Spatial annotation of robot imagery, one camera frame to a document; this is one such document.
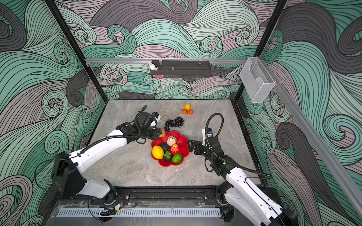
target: white rabbit figurine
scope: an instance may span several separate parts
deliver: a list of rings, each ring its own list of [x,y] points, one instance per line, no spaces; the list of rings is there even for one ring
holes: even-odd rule
[[[158,67],[156,67],[151,61],[148,62],[148,65],[150,66],[151,70],[157,71]]]

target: wave pattern wallpaper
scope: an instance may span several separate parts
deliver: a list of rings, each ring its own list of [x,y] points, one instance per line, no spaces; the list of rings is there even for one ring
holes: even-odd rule
[[[308,0],[283,10],[263,51],[288,91],[362,188],[362,1]],[[362,225],[298,124],[272,91],[241,108],[263,170],[301,226]]]
[[[44,0],[1,1],[2,226],[42,223],[54,193],[35,184],[35,167],[85,146],[103,106]],[[51,168],[37,171],[42,187],[52,183]]]
[[[302,2],[294,0],[291,4]],[[56,0],[85,57],[247,58],[277,0]],[[94,64],[109,99],[233,99],[243,65],[211,78],[151,78],[147,64]]]

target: metal vent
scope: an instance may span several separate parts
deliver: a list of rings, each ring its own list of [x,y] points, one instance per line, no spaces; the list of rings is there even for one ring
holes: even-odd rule
[[[94,216],[100,216],[102,208],[90,208]],[[60,208],[56,217],[91,217],[88,208]],[[219,208],[123,208],[115,217],[218,217]]]

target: red apple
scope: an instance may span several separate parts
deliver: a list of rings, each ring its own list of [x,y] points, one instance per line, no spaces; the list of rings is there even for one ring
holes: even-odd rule
[[[170,152],[173,155],[180,153],[180,147],[177,144],[173,144],[170,148]]]
[[[165,132],[165,129],[162,128],[161,129],[161,133],[160,133],[160,136],[159,137],[164,137],[166,135],[166,132]]]

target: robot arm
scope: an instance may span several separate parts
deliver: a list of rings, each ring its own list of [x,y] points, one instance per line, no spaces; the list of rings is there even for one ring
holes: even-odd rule
[[[88,195],[95,196],[106,204],[114,201],[115,188],[109,181],[92,180],[84,172],[102,157],[132,141],[144,144],[138,139],[158,139],[161,129],[156,128],[156,125],[160,115],[157,112],[144,112],[145,108],[146,106],[137,114],[133,124],[123,123],[95,143],[70,154],[61,152],[55,157],[52,179],[62,197]]]
[[[212,117],[209,118],[206,125],[208,125]],[[255,226],[298,225],[298,218],[293,211],[290,209],[283,210],[279,204],[265,195],[258,186],[246,176],[244,171],[239,168],[241,166],[230,156],[224,154],[217,136],[213,136],[212,129],[206,126],[206,128],[202,130],[202,135],[202,142],[189,141],[189,151],[192,152],[194,150],[196,155],[203,155],[205,160],[211,162],[210,166],[212,169],[207,170],[209,172],[214,171],[226,180],[216,188],[216,195],[221,204],[234,206]]]

